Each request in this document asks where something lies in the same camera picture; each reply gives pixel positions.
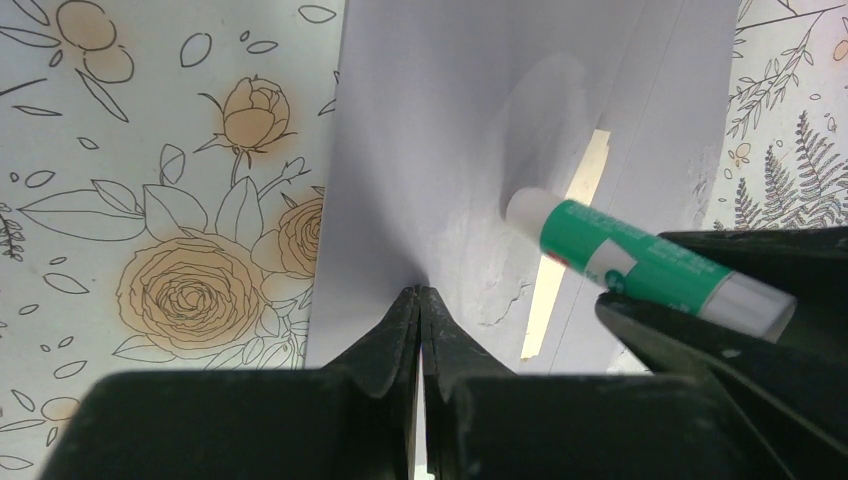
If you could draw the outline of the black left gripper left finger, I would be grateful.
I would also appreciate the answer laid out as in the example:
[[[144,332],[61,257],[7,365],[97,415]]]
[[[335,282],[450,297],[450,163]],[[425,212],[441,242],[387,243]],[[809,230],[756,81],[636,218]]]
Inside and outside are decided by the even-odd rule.
[[[419,292],[318,369],[109,375],[45,479],[410,479]]]

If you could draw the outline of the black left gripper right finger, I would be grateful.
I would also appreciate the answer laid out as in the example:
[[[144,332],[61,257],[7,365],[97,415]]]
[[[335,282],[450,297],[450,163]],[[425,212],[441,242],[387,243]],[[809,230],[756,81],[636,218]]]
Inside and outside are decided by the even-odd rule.
[[[519,375],[421,291],[428,470],[438,479],[742,479],[726,415],[681,376]]]

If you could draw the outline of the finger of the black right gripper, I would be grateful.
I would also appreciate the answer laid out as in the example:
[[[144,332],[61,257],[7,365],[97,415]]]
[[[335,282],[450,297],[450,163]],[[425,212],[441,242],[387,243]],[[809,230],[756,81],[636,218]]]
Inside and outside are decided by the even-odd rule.
[[[677,231],[661,236],[797,299],[779,345],[847,362],[847,229]]]
[[[761,479],[847,476],[847,365],[604,293],[601,323],[652,372],[691,378]]]

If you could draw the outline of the green white glue stick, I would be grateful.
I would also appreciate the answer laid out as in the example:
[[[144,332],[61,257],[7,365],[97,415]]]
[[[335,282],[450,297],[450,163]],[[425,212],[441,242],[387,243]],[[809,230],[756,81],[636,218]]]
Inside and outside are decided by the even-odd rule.
[[[542,216],[554,200],[561,199],[539,188],[520,189],[505,220],[541,251]],[[583,272],[569,268],[607,290],[768,341],[776,341],[796,309],[792,295],[592,207],[577,217],[588,227],[589,257]]]

